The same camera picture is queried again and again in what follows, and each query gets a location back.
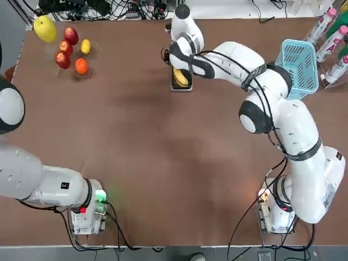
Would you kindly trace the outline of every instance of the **yellow apple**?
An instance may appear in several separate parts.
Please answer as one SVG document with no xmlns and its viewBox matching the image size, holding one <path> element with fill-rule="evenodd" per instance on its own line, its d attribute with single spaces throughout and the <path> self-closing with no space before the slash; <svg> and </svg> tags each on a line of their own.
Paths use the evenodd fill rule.
<svg viewBox="0 0 348 261">
<path fill-rule="evenodd" d="M 45 42 L 53 42 L 57 38 L 55 24 L 47 15 L 35 19 L 34 30 L 38 37 Z"/>
</svg>

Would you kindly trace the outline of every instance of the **orange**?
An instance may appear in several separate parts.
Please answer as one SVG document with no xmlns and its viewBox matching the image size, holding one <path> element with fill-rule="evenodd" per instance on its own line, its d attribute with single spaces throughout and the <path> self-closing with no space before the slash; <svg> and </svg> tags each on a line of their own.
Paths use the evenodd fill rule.
<svg viewBox="0 0 348 261">
<path fill-rule="evenodd" d="M 75 62 L 75 69 L 78 73 L 84 74 L 88 70 L 87 61 L 83 58 L 79 58 Z"/>
</svg>

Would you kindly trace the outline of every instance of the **banana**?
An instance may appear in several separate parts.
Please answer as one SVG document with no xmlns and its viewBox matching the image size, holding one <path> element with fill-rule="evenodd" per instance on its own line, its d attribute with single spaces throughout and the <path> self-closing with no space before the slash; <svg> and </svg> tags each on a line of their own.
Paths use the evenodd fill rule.
<svg viewBox="0 0 348 261">
<path fill-rule="evenodd" d="M 189 86 L 189 81 L 186 79 L 186 77 L 183 75 L 181 70 L 175 69 L 173 67 L 173 72 L 174 72 L 174 78 L 177 82 L 177 84 L 181 87 L 187 87 Z"/>
</svg>

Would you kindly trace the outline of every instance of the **apple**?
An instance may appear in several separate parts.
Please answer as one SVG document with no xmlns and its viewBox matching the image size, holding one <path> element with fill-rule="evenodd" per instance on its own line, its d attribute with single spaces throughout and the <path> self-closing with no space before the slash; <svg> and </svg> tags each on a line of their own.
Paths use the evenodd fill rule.
<svg viewBox="0 0 348 261">
<path fill-rule="evenodd" d="M 71 45 L 75 45 L 78 43 L 78 34 L 75 29 L 72 27 L 65 28 L 64 31 L 65 40 L 67 40 Z"/>
<path fill-rule="evenodd" d="M 65 52 L 67 55 L 72 54 L 72 45 L 67 40 L 60 42 L 59 49 Z"/>
<path fill-rule="evenodd" d="M 45 42 L 53 42 L 57 38 L 55 24 L 47 15 L 41 15 L 35 19 L 34 30 L 38 37 Z"/>
<path fill-rule="evenodd" d="M 69 55 L 67 55 L 66 52 L 59 51 L 55 55 L 55 62 L 58 64 L 58 66 L 62 69 L 68 69 L 70 67 L 71 61 Z"/>
</svg>

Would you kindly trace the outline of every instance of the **red apple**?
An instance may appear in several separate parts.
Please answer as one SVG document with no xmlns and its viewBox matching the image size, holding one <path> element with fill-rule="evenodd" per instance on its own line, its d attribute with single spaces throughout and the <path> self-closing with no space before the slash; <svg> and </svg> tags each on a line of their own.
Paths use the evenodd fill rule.
<svg viewBox="0 0 348 261">
<path fill-rule="evenodd" d="M 67 40 L 60 42 L 59 49 L 66 52 L 67 55 L 72 54 L 72 45 Z"/>
<path fill-rule="evenodd" d="M 75 29 L 72 27 L 65 28 L 65 40 L 67 40 L 71 45 L 75 45 L 78 43 L 78 34 L 76 33 Z"/>
<path fill-rule="evenodd" d="M 69 55 L 67 55 L 67 53 L 63 51 L 59 51 L 55 55 L 55 62 L 58 64 L 60 68 L 64 70 L 68 69 L 71 64 Z"/>
</svg>

